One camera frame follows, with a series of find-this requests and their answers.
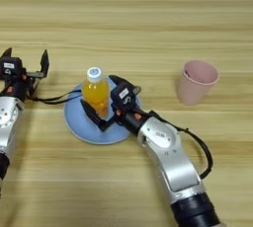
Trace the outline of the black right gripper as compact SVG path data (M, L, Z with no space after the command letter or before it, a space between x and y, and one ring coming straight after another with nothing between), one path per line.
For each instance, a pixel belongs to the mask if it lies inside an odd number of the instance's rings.
M117 75L110 75L109 78L116 86L120 84L128 84L128 80ZM151 117L150 113L144 112L139 106L133 107L131 110L123 111L116 105L112 105L113 116L109 120L103 120L99 117L93 107L86 101L80 101L85 114L102 130L106 131L114 123L123 126L133 135L138 135L140 129Z

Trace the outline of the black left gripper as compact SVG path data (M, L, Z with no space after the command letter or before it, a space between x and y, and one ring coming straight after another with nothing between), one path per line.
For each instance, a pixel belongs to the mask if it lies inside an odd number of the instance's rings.
M10 57L12 54L12 47L7 48L2 57ZM21 76L9 76L5 79L4 89L0 92L0 97L13 97L24 101L26 98L30 98L37 86L39 85L40 79L47 76L49 68L49 58L47 50L42 54L41 59L41 72L26 72Z

